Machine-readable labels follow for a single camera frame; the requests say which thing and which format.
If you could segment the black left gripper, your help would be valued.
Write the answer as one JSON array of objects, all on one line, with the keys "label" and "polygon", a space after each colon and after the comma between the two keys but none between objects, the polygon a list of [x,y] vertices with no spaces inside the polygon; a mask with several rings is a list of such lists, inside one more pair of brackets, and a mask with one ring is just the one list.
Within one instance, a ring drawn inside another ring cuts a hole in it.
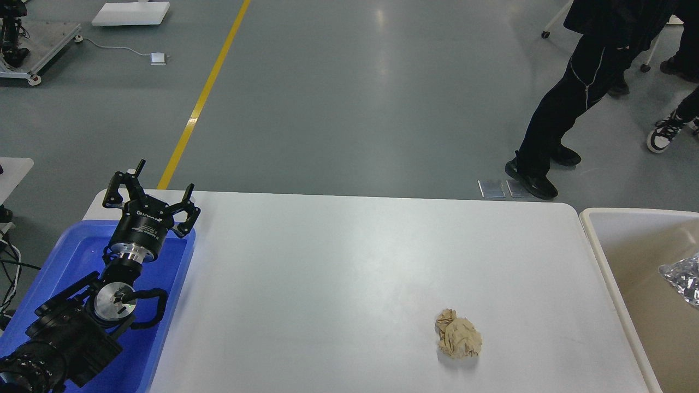
[{"label": "black left gripper", "polygon": [[[141,261],[151,262],[158,259],[168,231],[172,230],[177,238],[185,238],[192,233],[202,210],[191,199],[195,187],[192,183],[185,189],[182,200],[173,205],[146,198],[138,181],[145,164],[146,160],[141,159],[133,173],[115,172],[105,191],[102,206],[123,209],[108,249],[116,254],[139,249],[143,254]],[[122,188],[127,190],[128,200],[120,194]],[[186,218],[176,223],[175,216],[180,212],[185,212]]]}]

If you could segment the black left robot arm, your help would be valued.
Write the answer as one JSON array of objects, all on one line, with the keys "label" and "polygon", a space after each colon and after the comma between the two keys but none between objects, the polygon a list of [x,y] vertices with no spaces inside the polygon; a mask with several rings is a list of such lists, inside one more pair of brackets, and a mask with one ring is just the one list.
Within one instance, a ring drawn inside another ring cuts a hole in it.
[{"label": "black left robot arm", "polygon": [[181,201],[168,204],[145,192],[134,172],[115,172],[103,207],[122,214],[102,259],[102,272],[88,273],[40,304],[28,340],[2,357],[3,392],[64,392],[67,382],[84,386],[122,352],[118,338],[129,329],[150,329],[167,313],[169,291],[137,289],[143,266],[156,261],[169,232],[192,233],[200,208],[189,184]]}]

